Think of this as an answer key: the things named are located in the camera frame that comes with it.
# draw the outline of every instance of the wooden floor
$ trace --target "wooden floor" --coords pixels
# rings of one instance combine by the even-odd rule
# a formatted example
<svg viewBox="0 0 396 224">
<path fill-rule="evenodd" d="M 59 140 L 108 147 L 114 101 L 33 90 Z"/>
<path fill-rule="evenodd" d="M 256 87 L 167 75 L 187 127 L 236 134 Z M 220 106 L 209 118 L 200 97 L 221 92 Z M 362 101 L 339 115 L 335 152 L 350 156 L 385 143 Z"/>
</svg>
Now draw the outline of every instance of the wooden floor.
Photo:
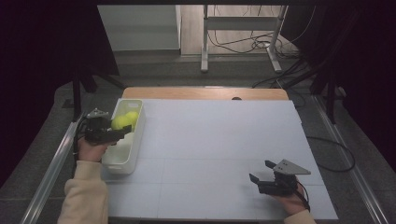
<svg viewBox="0 0 396 224">
<path fill-rule="evenodd" d="M 208 16 L 233 16 L 233 17 L 277 17 L 280 6 L 208 6 Z M 204 7 L 203 6 L 181 6 L 181 54 L 196 55 L 201 54 L 204 38 Z M 217 45 L 232 42 L 251 36 L 265 35 L 272 31 L 209 31 L 210 39 Z M 216 47 L 208 38 L 209 54 L 236 54 L 228 49 Z M 294 52 L 296 48 L 282 36 L 279 39 L 283 42 L 283 52 Z M 270 41 L 270 37 L 261 37 L 260 41 Z M 248 51 L 252 49 L 253 40 L 222 45 L 235 51 Z M 266 53 L 265 49 L 255 49 L 250 53 Z"/>
</svg>

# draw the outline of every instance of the sweater cuff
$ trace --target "sweater cuff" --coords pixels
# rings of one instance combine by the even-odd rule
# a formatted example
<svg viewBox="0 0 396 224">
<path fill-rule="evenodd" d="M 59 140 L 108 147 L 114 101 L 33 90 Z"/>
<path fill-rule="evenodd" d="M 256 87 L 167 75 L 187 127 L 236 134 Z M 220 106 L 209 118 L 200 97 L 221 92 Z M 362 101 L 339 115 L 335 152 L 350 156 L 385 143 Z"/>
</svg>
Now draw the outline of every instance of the sweater cuff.
<svg viewBox="0 0 396 224">
<path fill-rule="evenodd" d="M 102 163 L 94 161 L 77 161 L 75 179 L 101 179 Z"/>
<path fill-rule="evenodd" d="M 308 210 L 301 211 L 297 214 L 294 214 L 290 217 L 285 218 L 285 224 L 292 224 L 292 223 L 304 223 L 304 224 L 311 224 L 316 223 L 312 215 L 309 213 Z"/>
</svg>

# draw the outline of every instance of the beige sleeve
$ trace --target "beige sleeve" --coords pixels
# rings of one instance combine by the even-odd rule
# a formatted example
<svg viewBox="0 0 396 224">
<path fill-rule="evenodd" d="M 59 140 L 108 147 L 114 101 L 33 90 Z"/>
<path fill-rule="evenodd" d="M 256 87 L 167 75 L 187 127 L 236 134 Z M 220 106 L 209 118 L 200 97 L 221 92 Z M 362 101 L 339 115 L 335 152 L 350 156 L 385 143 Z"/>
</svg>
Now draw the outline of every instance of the beige sleeve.
<svg viewBox="0 0 396 224">
<path fill-rule="evenodd" d="M 58 223 L 107 223 L 107 186 L 99 162 L 78 161 L 75 177 L 66 182 Z"/>
<path fill-rule="evenodd" d="M 285 218 L 284 222 L 285 224 L 316 224 L 317 223 L 312 217 L 312 215 L 308 212 L 308 210 L 304 210 L 293 216 L 287 217 Z"/>
</svg>

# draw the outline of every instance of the yellow-green object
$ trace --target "yellow-green object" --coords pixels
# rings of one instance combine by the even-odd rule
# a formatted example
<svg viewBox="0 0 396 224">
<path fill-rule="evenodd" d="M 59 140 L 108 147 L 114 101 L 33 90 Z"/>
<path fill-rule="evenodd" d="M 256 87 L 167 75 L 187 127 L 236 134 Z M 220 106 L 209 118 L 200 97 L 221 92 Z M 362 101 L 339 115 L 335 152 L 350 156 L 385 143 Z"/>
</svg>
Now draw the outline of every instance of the yellow-green object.
<svg viewBox="0 0 396 224">
<path fill-rule="evenodd" d="M 113 130 L 121 130 L 123 127 L 131 125 L 131 119 L 126 116 L 116 116 L 113 120 L 111 120 L 111 129 Z"/>
<path fill-rule="evenodd" d="M 134 127 L 137 123 L 137 119 L 139 118 L 139 114 L 136 111 L 130 111 L 126 113 L 125 117 L 127 117 L 130 120 L 132 127 Z"/>
</svg>

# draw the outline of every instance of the human hand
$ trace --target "human hand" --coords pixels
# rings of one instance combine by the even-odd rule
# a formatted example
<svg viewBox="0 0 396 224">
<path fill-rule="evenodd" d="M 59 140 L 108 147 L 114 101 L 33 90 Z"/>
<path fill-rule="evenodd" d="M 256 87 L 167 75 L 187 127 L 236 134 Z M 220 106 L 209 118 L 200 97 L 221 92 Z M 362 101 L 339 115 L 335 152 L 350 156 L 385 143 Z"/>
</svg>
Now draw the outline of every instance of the human hand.
<svg viewBox="0 0 396 224">
<path fill-rule="evenodd" d="M 301 194 L 304 195 L 304 190 L 303 187 L 298 183 L 297 184 L 297 191 Z M 295 194 L 291 194 L 289 196 L 274 196 L 275 199 L 277 199 L 282 205 L 283 208 L 286 210 L 286 212 L 292 216 L 295 215 L 299 212 L 304 211 L 306 208 L 304 206 L 303 201 Z"/>
<path fill-rule="evenodd" d="M 78 139 L 78 159 L 80 161 L 99 162 L 105 154 L 107 147 L 114 145 L 116 142 L 105 143 L 102 145 L 93 145 L 85 137 Z"/>
</svg>

